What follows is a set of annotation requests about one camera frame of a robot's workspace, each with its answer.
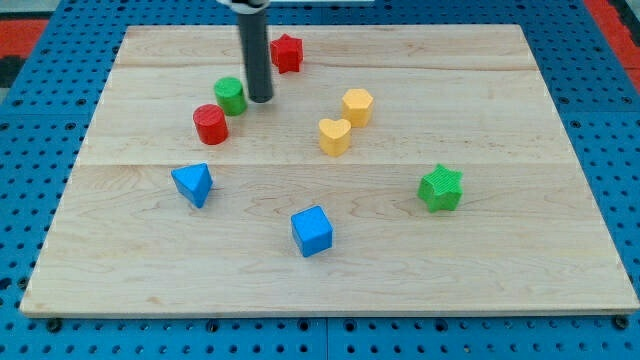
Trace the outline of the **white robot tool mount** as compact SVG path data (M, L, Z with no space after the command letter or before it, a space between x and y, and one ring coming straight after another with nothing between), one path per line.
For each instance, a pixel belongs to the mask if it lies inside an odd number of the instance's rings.
M217 2L237 14L256 14L265 10L271 3L270 0L217 0Z

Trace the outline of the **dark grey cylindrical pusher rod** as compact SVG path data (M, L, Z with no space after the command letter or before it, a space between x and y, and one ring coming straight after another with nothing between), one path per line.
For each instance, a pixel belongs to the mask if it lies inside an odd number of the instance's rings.
M249 98L255 103L266 103L273 97L266 9L238 14Z

